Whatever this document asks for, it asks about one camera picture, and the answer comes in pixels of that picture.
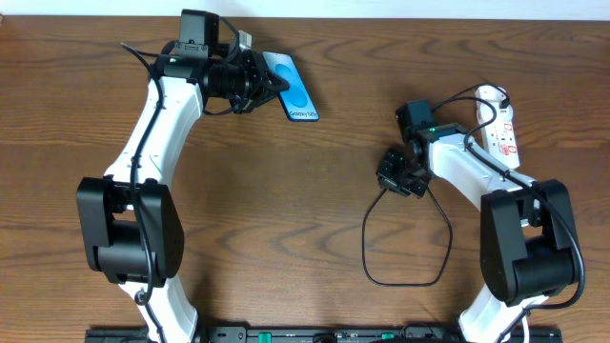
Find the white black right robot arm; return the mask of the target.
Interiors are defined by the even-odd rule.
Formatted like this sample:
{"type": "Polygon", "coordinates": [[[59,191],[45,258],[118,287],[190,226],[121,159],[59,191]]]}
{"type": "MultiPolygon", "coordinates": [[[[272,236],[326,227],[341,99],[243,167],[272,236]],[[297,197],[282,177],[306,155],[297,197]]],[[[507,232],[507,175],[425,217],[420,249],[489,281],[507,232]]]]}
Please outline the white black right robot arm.
{"type": "Polygon", "coordinates": [[[403,150],[389,149],[376,177],[385,192],[422,197],[444,179],[479,211],[484,286],[458,318],[465,342],[508,342],[536,310],[559,310],[581,298],[586,273],[569,192],[539,182],[482,149],[459,124],[440,125],[425,100],[396,110],[403,150]]]}

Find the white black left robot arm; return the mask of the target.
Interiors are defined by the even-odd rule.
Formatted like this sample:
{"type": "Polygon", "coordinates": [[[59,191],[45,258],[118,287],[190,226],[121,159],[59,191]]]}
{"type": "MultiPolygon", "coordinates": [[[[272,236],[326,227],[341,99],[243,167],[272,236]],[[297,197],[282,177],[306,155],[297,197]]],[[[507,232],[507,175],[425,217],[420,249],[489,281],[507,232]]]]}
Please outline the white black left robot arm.
{"type": "Polygon", "coordinates": [[[185,233],[171,195],[177,160],[209,98],[243,113],[288,90],[267,55],[225,44],[198,54],[171,42],[146,60],[128,51],[149,78],[144,109],[116,160],[101,177],[81,180],[76,202],[91,270],[127,293],[148,327],[149,342],[195,342],[199,314],[179,278],[185,233]]]}

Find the blue Galaxy smartphone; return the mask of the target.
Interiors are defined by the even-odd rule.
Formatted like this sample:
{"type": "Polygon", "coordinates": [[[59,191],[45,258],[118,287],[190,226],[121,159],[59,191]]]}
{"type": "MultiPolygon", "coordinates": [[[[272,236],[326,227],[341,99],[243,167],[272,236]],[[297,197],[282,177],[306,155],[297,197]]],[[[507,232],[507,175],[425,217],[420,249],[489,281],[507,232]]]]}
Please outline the blue Galaxy smartphone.
{"type": "Polygon", "coordinates": [[[262,55],[269,70],[289,83],[289,88],[279,94],[287,118],[293,122],[318,121],[319,114],[292,57],[270,51],[264,51],[262,55]]]}

